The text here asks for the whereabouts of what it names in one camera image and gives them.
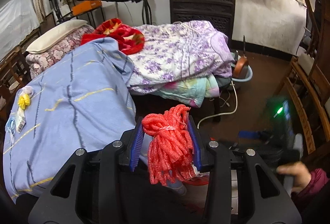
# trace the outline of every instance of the pink floral bedding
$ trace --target pink floral bedding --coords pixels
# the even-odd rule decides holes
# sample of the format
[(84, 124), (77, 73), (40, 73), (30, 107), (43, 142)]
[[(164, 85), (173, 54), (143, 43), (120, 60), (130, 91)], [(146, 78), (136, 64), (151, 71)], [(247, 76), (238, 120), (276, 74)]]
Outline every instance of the pink floral bedding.
[(34, 55), (28, 54), (26, 56), (26, 62), (30, 66), (31, 78), (37, 77), (43, 71), (60, 61), (68, 52), (79, 47), (82, 36), (85, 33), (92, 33), (93, 31), (93, 27), (88, 25), (83, 26), (67, 35), (46, 52)]

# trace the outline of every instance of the white pillow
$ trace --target white pillow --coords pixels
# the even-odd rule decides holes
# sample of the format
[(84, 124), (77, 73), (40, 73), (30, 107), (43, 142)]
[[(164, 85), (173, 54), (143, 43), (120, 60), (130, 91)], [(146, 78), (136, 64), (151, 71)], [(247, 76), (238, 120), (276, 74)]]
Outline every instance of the white pillow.
[(41, 54), (47, 51), (49, 48), (57, 44), (64, 37), (79, 29), (83, 25), (86, 25), (87, 21), (72, 19), (62, 24), (59, 24), (43, 35), (41, 35), (38, 39), (33, 41), (28, 47), (27, 51), (30, 54)]

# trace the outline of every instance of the black baseboard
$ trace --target black baseboard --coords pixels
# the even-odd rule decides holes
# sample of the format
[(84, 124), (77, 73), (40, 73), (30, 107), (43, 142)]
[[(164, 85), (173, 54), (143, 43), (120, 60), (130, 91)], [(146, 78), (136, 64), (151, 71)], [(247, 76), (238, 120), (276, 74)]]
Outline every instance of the black baseboard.
[[(232, 40), (230, 49), (231, 50), (243, 50), (243, 42)], [(286, 60), (286, 61), (290, 61), (292, 58), (292, 54), (285, 53), (280, 50), (276, 50), (276, 49), (269, 48), (266, 46), (249, 43), (249, 42), (246, 43), (245, 50), (247, 52), (257, 53), (257, 54), (261, 54), (261, 55), (268, 55), (268, 56), (279, 58), (279, 59)]]

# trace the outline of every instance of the bed leg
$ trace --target bed leg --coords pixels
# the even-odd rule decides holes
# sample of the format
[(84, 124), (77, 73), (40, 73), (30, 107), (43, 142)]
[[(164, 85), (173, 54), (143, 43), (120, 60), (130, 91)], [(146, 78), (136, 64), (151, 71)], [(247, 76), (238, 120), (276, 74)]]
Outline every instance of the bed leg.
[[(214, 114), (219, 114), (220, 113), (220, 98), (214, 98), (213, 100), (213, 105), (214, 105)], [(217, 116), (213, 118), (213, 122), (220, 122), (221, 121), (221, 116)]]

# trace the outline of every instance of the maroon sleeve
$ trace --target maroon sleeve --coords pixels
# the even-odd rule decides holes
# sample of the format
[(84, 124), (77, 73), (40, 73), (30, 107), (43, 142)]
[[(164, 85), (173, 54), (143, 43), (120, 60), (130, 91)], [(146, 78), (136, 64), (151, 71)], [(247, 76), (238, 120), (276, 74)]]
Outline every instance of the maroon sleeve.
[(311, 172), (311, 181), (305, 189), (296, 195), (292, 195), (292, 200), (295, 203), (299, 212), (302, 212), (314, 196), (324, 187), (329, 181), (325, 171), (316, 169)]

